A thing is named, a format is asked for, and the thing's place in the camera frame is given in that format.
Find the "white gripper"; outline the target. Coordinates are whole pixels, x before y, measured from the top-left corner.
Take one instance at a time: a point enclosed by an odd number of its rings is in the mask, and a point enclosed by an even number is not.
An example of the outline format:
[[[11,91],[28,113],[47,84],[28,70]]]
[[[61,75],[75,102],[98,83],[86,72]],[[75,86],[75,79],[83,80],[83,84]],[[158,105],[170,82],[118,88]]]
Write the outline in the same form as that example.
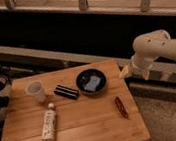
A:
[[[131,67],[129,64],[125,65],[119,73],[119,78],[128,78],[132,75],[131,70],[134,74],[141,75],[145,80],[149,79],[150,70],[153,66],[152,63],[155,61],[153,58],[134,54],[131,58]]]

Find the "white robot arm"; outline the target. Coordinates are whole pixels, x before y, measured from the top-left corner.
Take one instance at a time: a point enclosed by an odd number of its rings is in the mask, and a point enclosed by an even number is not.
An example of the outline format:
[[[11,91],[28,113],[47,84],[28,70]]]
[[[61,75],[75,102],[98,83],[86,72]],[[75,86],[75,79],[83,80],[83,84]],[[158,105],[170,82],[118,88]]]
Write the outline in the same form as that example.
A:
[[[158,57],[176,61],[176,39],[171,38],[170,34],[163,29],[137,36],[133,41],[132,48],[134,55],[130,60],[131,63],[125,65],[121,70],[120,79],[138,74],[148,80],[153,62]]]

